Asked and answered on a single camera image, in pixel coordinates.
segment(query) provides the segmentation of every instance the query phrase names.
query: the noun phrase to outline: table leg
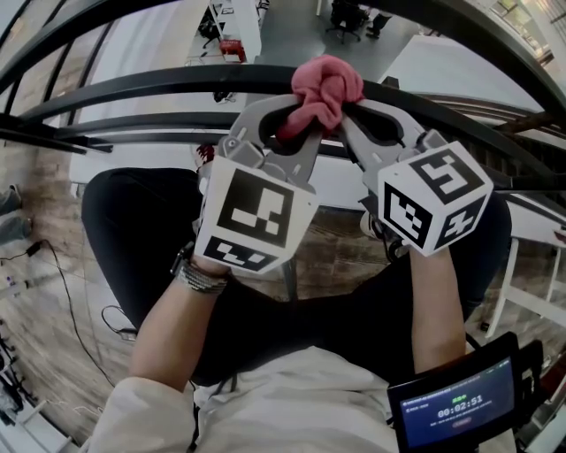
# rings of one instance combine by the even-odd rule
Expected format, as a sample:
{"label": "table leg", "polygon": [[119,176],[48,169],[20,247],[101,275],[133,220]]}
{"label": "table leg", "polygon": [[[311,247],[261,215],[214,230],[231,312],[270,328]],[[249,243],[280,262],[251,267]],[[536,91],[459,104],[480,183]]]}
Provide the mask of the table leg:
{"label": "table leg", "polygon": [[552,279],[550,279],[550,286],[548,287],[547,302],[550,302],[550,299],[552,298],[552,293],[555,290],[555,281],[556,281],[556,275],[558,274],[558,266],[560,265],[561,254],[562,254],[562,249],[558,249],[558,251],[556,251],[555,268],[552,271]]}
{"label": "table leg", "polygon": [[511,279],[513,278],[513,271],[515,270],[516,253],[519,249],[519,240],[513,238],[511,240],[511,251],[509,252],[509,260],[507,261],[507,268],[505,269],[505,277],[503,277],[503,284],[501,285],[501,292],[499,293],[499,298],[497,299],[497,305],[495,305],[495,312],[493,313],[492,321],[487,329],[486,338],[490,338],[495,333],[495,329],[499,324],[501,319],[501,314],[503,313],[503,307],[505,306],[506,293],[511,286]]}

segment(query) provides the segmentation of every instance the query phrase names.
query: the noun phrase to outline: white shirt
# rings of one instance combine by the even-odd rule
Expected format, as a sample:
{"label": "white shirt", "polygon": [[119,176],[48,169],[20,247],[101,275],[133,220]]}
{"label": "white shirt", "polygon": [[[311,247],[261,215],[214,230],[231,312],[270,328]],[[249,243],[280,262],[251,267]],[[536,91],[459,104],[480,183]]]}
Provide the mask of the white shirt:
{"label": "white shirt", "polygon": [[[387,383],[326,350],[277,358],[218,386],[184,394],[140,378],[122,380],[96,426],[89,453],[186,453],[199,412],[198,453],[297,451],[396,453]],[[482,453],[515,451],[512,435]]]}

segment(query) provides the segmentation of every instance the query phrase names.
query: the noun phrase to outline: wooden floor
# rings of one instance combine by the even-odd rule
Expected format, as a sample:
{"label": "wooden floor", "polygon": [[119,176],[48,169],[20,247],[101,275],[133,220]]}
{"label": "wooden floor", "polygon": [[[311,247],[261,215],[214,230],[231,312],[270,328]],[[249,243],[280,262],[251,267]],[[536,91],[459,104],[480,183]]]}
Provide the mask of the wooden floor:
{"label": "wooden floor", "polygon": [[[28,35],[32,35],[34,27],[41,22],[40,18],[46,16],[54,3],[55,0],[33,3],[34,8],[27,16],[36,20],[25,24],[19,36],[21,40],[25,41]],[[55,96],[73,89],[95,39],[96,34],[87,34],[78,40],[76,48],[73,46],[57,83]],[[3,54],[6,51],[13,53],[10,46],[16,41],[4,48]],[[3,54],[0,54],[0,67],[5,61],[2,60]],[[24,111],[41,99],[46,74],[56,58],[57,52],[26,76],[15,113]],[[126,376],[132,343],[121,341],[102,322],[102,308],[115,304],[116,300],[85,237],[80,221],[80,195],[84,188],[74,187],[68,180],[69,155],[15,143],[6,143],[2,148],[3,145],[0,142],[0,189],[11,183],[19,184],[24,210],[15,215],[33,219],[32,240],[47,239],[54,246],[65,272],[80,336],[98,364],[117,382]],[[351,291],[387,265],[382,245],[362,235],[359,219],[360,213],[319,211],[297,254],[300,297]],[[20,241],[0,247],[0,256],[17,255],[31,243]],[[7,285],[8,277],[32,283],[25,293],[0,301],[0,317],[6,322],[2,332],[10,337],[11,344],[17,349],[19,366],[27,377],[28,387],[48,401],[44,413],[81,443],[91,434],[111,386],[90,362],[77,340],[65,288],[54,264],[49,250],[43,249],[32,258],[17,258],[4,262],[0,267],[0,279],[4,285]],[[513,284],[543,296],[552,265],[550,248],[538,244],[522,246]],[[491,318],[501,279],[500,273],[487,294],[486,303],[476,310],[467,324],[469,332],[480,341],[483,341],[484,334],[479,331],[479,326],[483,320]],[[276,272],[264,279],[246,282],[266,294],[285,300],[286,291]],[[117,311],[108,311],[108,319],[116,327],[127,324]],[[556,355],[566,341],[566,330],[513,304],[505,309],[496,334],[508,330],[516,332],[522,344],[540,338],[544,342],[545,353],[550,356]]]}

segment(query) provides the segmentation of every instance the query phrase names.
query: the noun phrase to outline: digital display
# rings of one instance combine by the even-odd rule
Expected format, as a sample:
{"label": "digital display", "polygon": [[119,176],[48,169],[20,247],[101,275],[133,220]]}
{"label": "digital display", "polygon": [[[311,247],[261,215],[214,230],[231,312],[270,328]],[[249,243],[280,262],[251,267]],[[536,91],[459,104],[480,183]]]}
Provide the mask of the digital display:
{"label": "digital display", "polygon": [[465,433],[511,412],[514,406],[509,358],[449,387],[401,401],[410,447]]}

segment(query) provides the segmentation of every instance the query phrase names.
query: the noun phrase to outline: gray floor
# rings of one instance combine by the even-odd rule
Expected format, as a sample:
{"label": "gray floor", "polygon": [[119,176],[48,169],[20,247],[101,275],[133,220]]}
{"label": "gray floor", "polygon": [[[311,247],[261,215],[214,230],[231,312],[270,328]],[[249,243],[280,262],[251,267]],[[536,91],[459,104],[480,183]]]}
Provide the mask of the gray floor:
{"label": "gray floor", "polygon": [[366,37],[360,30],[361,42],[347,35],[342,45],[338,32],[325,33],[332,27],[331,1],[323,0],[320,17],[316,9],[316,0],[272,0],[262,28],[262,54],[256,63],[298,66],[329,54],[348,61],[365,80],[379,81],[418,31],[414,22],[395,17],[389,20],[379,40]]}

